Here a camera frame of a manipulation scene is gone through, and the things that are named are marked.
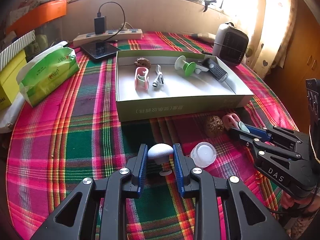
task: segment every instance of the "wooden cabinet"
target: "wooden cabinet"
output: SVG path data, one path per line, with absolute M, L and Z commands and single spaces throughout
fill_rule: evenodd
M 273 69 L 265 82 L 303 132 L 308 132 L 310 124 L 305 83 L 309 78 L 320 79 L 320 26 L 305 2 L 298 0 L 284 68 Z

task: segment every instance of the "beige wall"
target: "beige wall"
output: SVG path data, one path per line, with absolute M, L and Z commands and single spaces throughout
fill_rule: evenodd
M 62 37 L 71 41 L 79 34 L 94 32 L 94 18 L 99 6 L 107 1 L 121 4 L 126 21 L 143 31 L 173 32 L 182 34 L 209 32 L 215 34 L 221 23 L 230 17 L 186 0 L 78 0 L 67 5 L 67 15 L 62 18 Z M 118 29 L 123 14 L 116 4 L 106 4 L 101 9 L 107 17 L 107 29 Z

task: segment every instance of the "yellow box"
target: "yellow box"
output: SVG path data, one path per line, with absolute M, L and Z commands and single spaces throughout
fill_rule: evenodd
M 19 92 L 16 77 L 27 63 L 24 49 L 10 60 L 0 72 L 0 110 L 10 106 Z

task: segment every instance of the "orange container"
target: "orange container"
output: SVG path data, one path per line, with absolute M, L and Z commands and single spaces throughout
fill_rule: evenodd
M 66 14 L 66 0 L 44 3 L 29 11 L 21 18 L 19 18 L 16 22 L 14 22 L 5 30 L 5 33 L 8 34 L 11 31 L 14 31 L 17 37 L 19 38 L 24 34 L 40 27 L 42 24 L 52 21 Z

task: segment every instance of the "silver screw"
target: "silver screw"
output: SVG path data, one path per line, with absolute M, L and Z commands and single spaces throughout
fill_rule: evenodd
M 128 174 L 129 173 L 129 169 L 128 168 L 122 168 L 119 170 L 120 174 Z
M 85 185 L 88 185 L 88 184 L 90 184 L 91 182 L 92 182 L 92 179 L 91 179 L 91 178 L 84 178 L 84 179 L 82 180 L 82 183 L 85 184 Z
M 238 178 L 237 176 L 231 176 L 231 177 L 230 177 L 230 181 L 231 181 L 232 183 L 238 183 L 238 182 L 239 182 L 239 178 Z
M 200 173 L 202 172 L 202 170 L 201 170 L 200 168 L 193 168 L 193 169 L 192 169 L 192 172 L 193 172 L 194 174 L 200 174 Z

